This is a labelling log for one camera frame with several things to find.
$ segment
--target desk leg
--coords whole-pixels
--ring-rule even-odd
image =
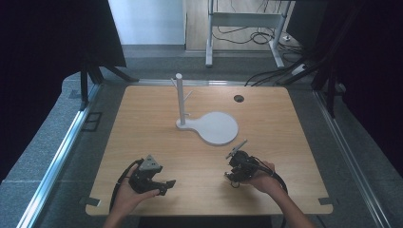
[[[288,9],[290,8],[291,1],[287,2],[287,6],[285,7],[284,11],[281,13],[281,17],[278,22],[278,27],[276,28],[275,39],[269,42],[270,49],[272,50],[273,57],[275,58],[276,64],[278,68],[284,68],[284,63],[281,60],[281,56],[278,54],[278,40],[281,36],[282,29],[284,29],[285,20],[287,19]]]
[[[205,47],[205,66],[213,65],[213,8],[214,0],[208,0],[208,37]]]

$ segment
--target aluminum rail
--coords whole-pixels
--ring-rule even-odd
[[[379,203],[378,198],[376,197],[371,185],[368,183],[367,178],[359,167],[358,162],[355,159],[355,156],[347,144],[346,139],[343,136],[338,124],[334,118],[329,114],[326,108],[325,100],[320,92],[314,91],[314,95],[317,98],[317,102],[320,106],[322,114],[329,125],[329,128],[332,131],[333,136],[335,137],[336,143],[340,148],[341,154],[352,173],[353,179],[357,184],[358,190],[360,191],[362,198],[364,199],[367,207],[373,216],[375,224],[377,227],[392,227],[389,223],[386,215],[382,209],[381,204]]]
[[[89,110],[92,107],[93,100],[99,91],[100,86],[94,85],[89,93],[89,103],[86,109],[83,111],[79,111],[70,128],[67,131],[67,134],[63,138],[62,143],[60,144],[45,176],[42,178],[41,183],[39,184],[38,188],[36,189],[35,194],[33,195],[30,203],[21,217],[17,228],[20,227],[32,227],[39,217],[46,200],[49,196],[51,189],[53,188],[54,183],[63,168],[63,164],[67,159],[67,156],[73,146],[75,140],[78,137],[78,133],[80,132],[81,127],[83,126],[86,116],[88,115]]]

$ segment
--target white wall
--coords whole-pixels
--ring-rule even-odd
[[[184,45],[183,0],[109,0],[122,45]]]

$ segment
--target white stand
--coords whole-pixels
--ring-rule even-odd
[[[238,135],[238,123],[229,114],[219,111],[209,112],[196,120],[186,119],[184,112],[184,102],[189,97],[183,97],[182,75],[176,75],[177,83],[174,86],[178,90],[178,102],[180,118],[176,121],[176,126],[180,130],[192,130],[197,132],[201,138],[212,145],[226,145],[232,142]]]
[[[276,30],[275,38],[269,42],[278,68],[283,68],[284,63],[278,54],[278,40],[284,28],[288,9],[291,1],[281,14],[267,13],[233,13],[233,12],[214,12],[214,0],[208,1],[208,37],[205,48],[205,65],[213,65],[213,27],[252,27],[252,28],[274,28]]]

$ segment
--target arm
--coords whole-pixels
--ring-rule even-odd
[[[127,175],[130,177],[137,167],[138,164],[133,165]],[[141,201],[153,198],[158,194],[160,194],[160,190],[158,189],[138,194],[130,187],[128,179],[125,178],[116,195],[112,210],[106,218],[104,228],[120,227],[125,217],[130,214]]]
[[[275,171],[275,166],[272,163],[267,161],[263,163]],[[278,204],[290,227],[315,227],[282,189],[279,182],[268,174],[258,171],[256,176],[246,183],[252,184],[260,192],[268,194]]]

